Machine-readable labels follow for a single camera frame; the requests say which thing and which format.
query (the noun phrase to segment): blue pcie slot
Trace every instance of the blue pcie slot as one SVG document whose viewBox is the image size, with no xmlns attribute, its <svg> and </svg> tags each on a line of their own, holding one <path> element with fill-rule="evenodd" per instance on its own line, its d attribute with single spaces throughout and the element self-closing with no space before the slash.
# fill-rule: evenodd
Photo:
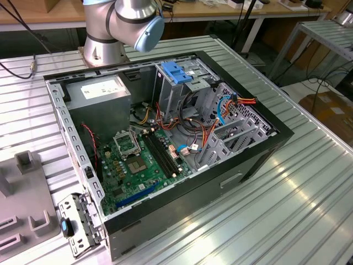
<svg viewBox="0 0 353 265">
<path fill-rule="evenodd" d="M 142 198 L 143 196 L 146 196 L 148 195 L 149 193 L 153 192 L 154 189 L 156 188 L 156 186 L 159 184 L 159 182 L 157 182 L 156 184 L 154 184 L 153 186 L 150 186 L 149 188 L 147 189 L 144 189 L 143 191 L 139 192 L 139 193 L 136 193 L 134 194 L 133 196 L 130 196 L 118 203 L 115 204 L 115 206 L 117 208 L 119 207 L 122 207 L 122 206 L 125 206 L 126 204 L 129 204 L 129 203 L 132 203 L 134 202 L 135 200 L 138 200 L 139 198 Z"/>
</svg>

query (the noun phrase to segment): red wire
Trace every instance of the red wire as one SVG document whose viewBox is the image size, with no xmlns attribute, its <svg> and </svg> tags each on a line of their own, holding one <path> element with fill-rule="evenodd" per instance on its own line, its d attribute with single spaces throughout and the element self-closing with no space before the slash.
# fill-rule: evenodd
<svg viewBox="0 0 353 265">
<path fill-rule="evenodd" d="M 92 138 L 93 141 L 93 149 L 94 149 L 94 160 L 95 160 L 95 170 L 97 171 L 97 162 L 98 162 L 98 156 L 97 156 L 97 147 L 95 145 L 95 140 L 94 140 L 94 134 L 90 130 L 90 128 L 86 124 L 81 124 L 86 130 L 88 130 L 90 137 Z"/>
</svg>

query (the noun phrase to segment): blue latch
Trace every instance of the blue latch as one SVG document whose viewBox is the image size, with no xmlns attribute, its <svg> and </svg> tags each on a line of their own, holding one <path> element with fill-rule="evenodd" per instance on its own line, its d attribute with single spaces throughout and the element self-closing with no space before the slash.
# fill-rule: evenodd
<svg viewBox="0 0 353 265">
<path fill-rule="evenodd" d="M 192 81 L 192 77 L 188 76 L 183 69 L 175 62 L 162 62 L 162 68 L 170 76 L 174 83 L 182 84 Z"/>
</svg>

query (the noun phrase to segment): metal workbench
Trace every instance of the metal workbench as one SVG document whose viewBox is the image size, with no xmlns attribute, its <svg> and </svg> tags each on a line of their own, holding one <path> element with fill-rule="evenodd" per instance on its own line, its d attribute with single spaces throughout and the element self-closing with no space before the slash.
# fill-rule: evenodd
<svg viewBox="0 0 353 265">
<path fill-rule="evenodd" d="M 307 37 L 301 47 L 299 47 L 292 60 L 297 58 L 302 53 L 305 46 L 311 39 L 318 41 L 336 53 L 337 56 L 334 56 L 328 65 L 333 65 L 333 62 L 337 59 L 338 56 L 341 56 L 348 61 L 353 60 L 353 28 L 345 28 L 332 20 L 320 22 L 299 22 L 293 29 L 291 35 L 288 37 L 282 50 L 278 54 L 271 72 L 268 75 L 269 79 L 272 79 L 273 76 L 277 74 L 277 70 L 281 61 L 286 56 L 289 48 L 292 46 L 300 32 L 305 33 Z"/>
<path fill-rule="evenodd" d="M 353 254 L 353 150 L 295 105 L 223 42 L 209 36 L 161 41 L 130 60 L 206 51 L 295 135 L 249 181 L 119 259 L 121 264 L 345 264 Z M 26 73 L 31 57 L 2 60 Z M 77 51 L 38 56 L 23 81 L 0 70 L 0 160 L 39 152 L 57 203 L 81 192 L 42 75 L 85 68 Z M 104 246 L 72 258 L 60 234 L 3 264 L 110 264 Z"/>
</svg>

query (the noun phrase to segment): metal rack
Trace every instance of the metal rack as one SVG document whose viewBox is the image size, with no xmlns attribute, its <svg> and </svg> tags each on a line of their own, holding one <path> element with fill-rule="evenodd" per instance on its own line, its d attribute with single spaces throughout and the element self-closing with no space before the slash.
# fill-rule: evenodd
<svg viewBox="0 0 353 265">
<path fill-rule="evenodd" d="M 303 42 L 304 45 L 301 45 L 301 47 L 299 47 L 293 59 L 297 58 L 299 54 L 301 54 L 305 46 L 309 43 L 310 39 L 312 38 L 321 43 L 322 45 L 325 45 L 327 48 L 331 49 L 331 51 L 337 53 L 337 55 L 342 56 L 346 60 L 353 60 L 353 28 L 345 28 L 332 20 L 326 20 L 321 22 L 299 22 L 293 29 L 291 35 L 288 37 L 282 50 L 278 54 L 271 69 L 271 72 L 268 76 L 269 79 L 272 79 L 274 74 L 277 72 L 281 61 L 286 56 L 289 48 L 292 46 L 300 32 L 307 34 L 307 38 Z"/>
</svg>

